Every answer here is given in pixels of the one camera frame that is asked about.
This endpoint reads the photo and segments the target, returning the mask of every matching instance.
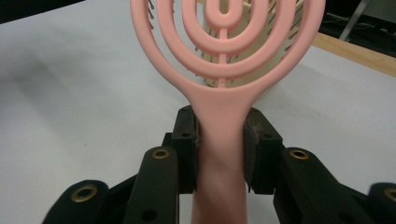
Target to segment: white surface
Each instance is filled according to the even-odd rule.
[[[255,106],[285,146],[366,193],[396,182],[395,96],[395,77],[311,48]],[[0,222],[40,223],[70,185],[136,174],[187,104],[142,53],[126,0],[0,25]],[[189,223],[191,197],[181,202]],[[248,205],[250,223],[277,223],[272,197]]]

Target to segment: concentric circle design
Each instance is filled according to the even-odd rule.
[[[208,34],[197,19],[197,0],[183,0],[182,20],[184,29],[191,42],[203,52],[218,58],[215,63],[203,60],[193,50],[185,46],[174,25],[174,0],[156,2],[157,19],[163,39],[175,58],[196,76],[217,80],[219,87],[225,87],[226,80],[234,80],[247,76],[266,64],[281,48],[285,39],[290,38],[290,28],[293,27],[296,0],[276,0],[275,20],[265,43],[246,59],[229,63],[231,57],[248,49],[259,38],[266,25],[269,3],[275,0],[251,0],[249,24],[239,35],[229,38],[230,32],[242,19],[243,0],[228,0],[228,11],[221,13],[220,0],[206,1],[204,8],[205,21],[216,36]],[[183,89],[178,83],[185,80],[161,54],[153,37],[149,18],[148,0],[131,0],[131,10],[136,30],[142,48],[157,70],[178,89]],[[294,44],[287,47],[288,53],[273,70],[269,71],[262,84],[265,88],[274,85],[284,77],[306,53],[318,30],[323,0],[304,0],[303,19],[298,33],[293,34]]]

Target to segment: pink hairbrush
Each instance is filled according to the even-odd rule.
[[[276,1],[275,8],[270,8],[276,13],[268,39],[256,52],[235,63],[229,59],[248,49],[266,25],[269,0],[251,0],[249,24],[232,38],[230,32],[241,22],[243,0],[228,0],[225,14],[219,10],[220,0],[205,2],[205,21],[216,36],[207,34],[198,22],[197,1],[182,1],[183,24],[189,39],[204,54],[218,58],[215,63],[202,59],[185,46],[174,25],[173,4],[174,0],[160,0],[156,6],[167,47],[196,76],[216,80],[219,83],[216,88],[190,80],[165,59],[149,21],[151,1],[131,0],[131,10],[134,29],[149,60],[186,96],[200,123],[198,190],[193,197],[191,223],[248,223],[242,137],[245,119],[255,100],[282,79],[310,47],[321,22],[324,0],[304,0],[300,29],[283,59],[265,76],[234,88],[227,88],[226,81],[259,69],[290,38],[296,0]]]

